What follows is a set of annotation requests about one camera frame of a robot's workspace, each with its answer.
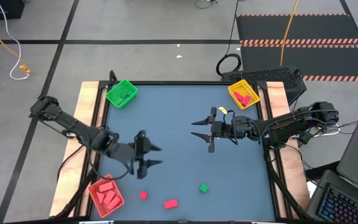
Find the white cable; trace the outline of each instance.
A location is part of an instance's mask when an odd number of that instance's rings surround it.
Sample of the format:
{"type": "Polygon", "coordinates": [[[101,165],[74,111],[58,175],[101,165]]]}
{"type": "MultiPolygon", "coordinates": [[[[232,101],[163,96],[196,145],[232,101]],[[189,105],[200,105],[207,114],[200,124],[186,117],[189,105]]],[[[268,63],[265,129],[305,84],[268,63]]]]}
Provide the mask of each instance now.
{"type": "Polygon", "coordinates": [[[341,128],[338,126],[338,124],[335,124],[338,128],[338,130],[335,133],[326,133],[326,134],[319,134],[316,136],[313,136],[314,138],[320,137],[320,136],[330,136],[330,135],[336,135],[341,131],[341,128]]]}
{"type": "Polygon", "coordinates": [[[15,70],[15,68],[17,67],[17,65],[18,65],[19,62],[20,62],[20,59],[22,58],[22,48],[21,48],[21,46],[20,46],[19,41],[17,41],[15,38],[13,38],[13,37],[11,36],[11,34],[9,33],[9,30],[8,30],[8,28],[7,28],[7,19],[6,19],[6,16],[5,16],[5,11],[4,11],[4,9],[2,8],[1,4],[0,4],[0,9],[1,9],[2,14],[3,14],[3,16],[4,16],[6,33],[7,33],[8,36],[9,36],[12,40],[14,40],[14,41],[17,43],[17,45],[19,46],[19,58],[17,59],[17,62],[16,62],[16,64],[15,64],[15,66],[13,66],[11,72],[9,73],[9,76],[10,76],[11,78],[13,78],[14,80],[25,80],[25,79],[27,79],[27,78],[29,77],[29,74],[27,74],[26,77],[22,77],[22,78],[15,78],[15,77],[12,76],[13,70],[15,70]]]}

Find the green basket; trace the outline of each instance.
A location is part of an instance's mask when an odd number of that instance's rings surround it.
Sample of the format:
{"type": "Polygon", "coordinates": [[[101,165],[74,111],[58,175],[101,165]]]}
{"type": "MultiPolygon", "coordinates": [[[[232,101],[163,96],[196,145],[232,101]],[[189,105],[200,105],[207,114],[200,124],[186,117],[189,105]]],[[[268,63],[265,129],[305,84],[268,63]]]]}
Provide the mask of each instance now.
{"type": "Polygon", "coordinates": [[[106,94],[106,98],[116,106],[116,108],[122,109],[136,95],[137,88],[128,80],[123,80],[106,94]]]}

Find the concrete floor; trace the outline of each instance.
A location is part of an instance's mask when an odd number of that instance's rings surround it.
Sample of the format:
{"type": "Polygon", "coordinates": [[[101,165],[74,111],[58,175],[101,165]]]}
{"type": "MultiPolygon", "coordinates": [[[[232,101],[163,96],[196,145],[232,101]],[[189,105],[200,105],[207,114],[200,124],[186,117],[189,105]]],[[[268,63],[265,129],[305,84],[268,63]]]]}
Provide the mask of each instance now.
{"type": "MultiPolygon", "coordinates": [[[[293,2],[247,0],[239,4],[238,13],[290,13],[293,2]]],[[[358,25],[358,0],[346,2],[358,25]]],[[[235,3],[220,0],[213,7],[200,10],[194,7],[194,0],[80,0],[68,39],[228,39],[235,3]]],[[[9,21],[11,34],[21,40],[58,40],[72,4],[73,0],[27,1],[22,19],[9,21]]],[[[339,0],[301,0],[297,12],[344,10],[339,0]]],[[[0,36],[7,39],[2,21],[0,36]]],[[[233,39],[238,39],[236,27],[233,39]]],[[[238,52],[238,47],[233,45],[231,52],[238,52]]],[[[44,85],[56,48],[57,45],[23,45],[23,58],[33,74],[18,82],[9,78],[16,60],[0,46],[0,205],[30,124],[29,108],[44,85]]],[[[65,45],[49,95],[56,96],[62,108],[73,113],[81,82],[105,80],[110,69],[120,79],[219,80],[215,64],[226,48],[220,44],[65,45]]],[[[229,70],[234,64],[227,61],[222,70],[229,70]]],[[[15,75],[21,75],[21,71],[16,70],[15,75]]],[[[308,91],[298,106],[327,100],[340,110],[341,124],[358,119],[358,83],[306,85],[308,91]]],[[[314,139],[301,148],[303,157],[311,166],[336,161],[349,138],[337,135],[314,139]]],[[[48,217],[65,145],[66,139],[41,124],[37,126],[5,222],[48,217]]]]}

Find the black anti-fatigue mat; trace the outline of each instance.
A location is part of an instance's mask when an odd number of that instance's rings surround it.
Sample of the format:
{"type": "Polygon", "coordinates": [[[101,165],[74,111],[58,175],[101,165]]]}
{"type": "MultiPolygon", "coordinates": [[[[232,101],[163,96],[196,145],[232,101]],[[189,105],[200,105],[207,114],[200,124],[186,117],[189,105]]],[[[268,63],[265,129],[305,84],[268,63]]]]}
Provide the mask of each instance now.
{"type": "MultiPolygon", "coordinates": [[[[280,65],[280,44],[250,44],[241,48],[244,70],[280,65]]],[[[358,45],[287,45],[283,66],[296,66],[304,80],[358,82],[358,45]]]]}
{"type": "MultiPolygon", "coordinates": [[[[289,14],[239,14],[240,40],[283,39],[289,19],[289,14]]],[[[295,14],[287,39],[352,39],[339,44],[356,44],[358,30],[347,14],[295,14]]]]}

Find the red basket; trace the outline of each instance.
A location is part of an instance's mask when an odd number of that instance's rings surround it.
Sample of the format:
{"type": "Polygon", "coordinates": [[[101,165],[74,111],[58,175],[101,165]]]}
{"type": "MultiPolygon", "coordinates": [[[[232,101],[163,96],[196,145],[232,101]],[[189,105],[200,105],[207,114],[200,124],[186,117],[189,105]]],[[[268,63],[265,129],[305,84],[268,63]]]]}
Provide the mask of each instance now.
{"type": "MultiPolygon", "coordinates": [[[[106,178],[112,178],[110,174],[104,176],[106,178]]],[[[102,194],[104,194],[106,196],[108,191],[105,192],[100,192],[102,194]]],[[[110,213],[112,213],[115,209],[121,207],[124,204],[124,198],[122,197],[120,191],[118,190],[118,187],[116,185],[116,183],[112,180],[104,180],[104,179],[100,179],[98,181],[96,181],[94,184],[90,185],[89,187],[89,193],[91,194],[92,197],[92,201],[95,204],[96,208],[98,209],[98,212],[100,214],[100,217],[104,218],[107,215],[109,215],[110,213]],[[97,192],[99,192],[99,186],[102,184],[105,184],[107,182],[112,182],[112,185],[114,186],[114,188],[112,189],[112,191],[114,191],[116,193],[116,195],[114,197],[119,197],[121,199],[121,202],[118,203],[118,205],[116,205],[113,209],[108,209],[107,205],[104,203],[99,203],[98,200],[98,196],[96,195],[97,192]]]]}

